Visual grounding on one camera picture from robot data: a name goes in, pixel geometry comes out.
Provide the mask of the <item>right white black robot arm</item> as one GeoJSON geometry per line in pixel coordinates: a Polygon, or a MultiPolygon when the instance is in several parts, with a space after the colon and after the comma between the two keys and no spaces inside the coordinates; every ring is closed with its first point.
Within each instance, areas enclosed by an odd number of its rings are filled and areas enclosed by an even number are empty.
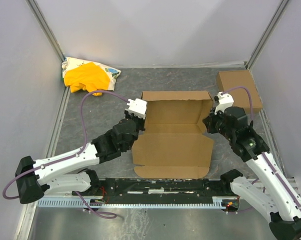
{"type": "Polygon", "coordinates": [[[219,133],[228,140],[232,151],[256,174],[267,192],[260,191],[243,176],[231,180],[231,191],[265,218],[276,239],[301,239],[301,197],[254,130],[253,121],[248,121],[245,110],[236,106],[225,110],[214,107],[202,122],[208,133],[219,133]]]}

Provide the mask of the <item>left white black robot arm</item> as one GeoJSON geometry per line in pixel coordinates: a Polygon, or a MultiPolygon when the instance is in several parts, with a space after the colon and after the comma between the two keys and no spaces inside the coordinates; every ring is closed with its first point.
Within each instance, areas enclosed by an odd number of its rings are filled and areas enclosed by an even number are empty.
{"type": "Polygon", "coordinates": [[[146,110],[126,109],[125,118],[112,129],[87,143],[78,151],[67,152],[61,158],[33,160],[23,157],[15,176],[30,171],[16,180],[18,198],[21,204],[39,200],[48,189],[46,180],[86,166],[114,160],[129,151],[138,139],[139,132],[145,130],[146,110]]]}

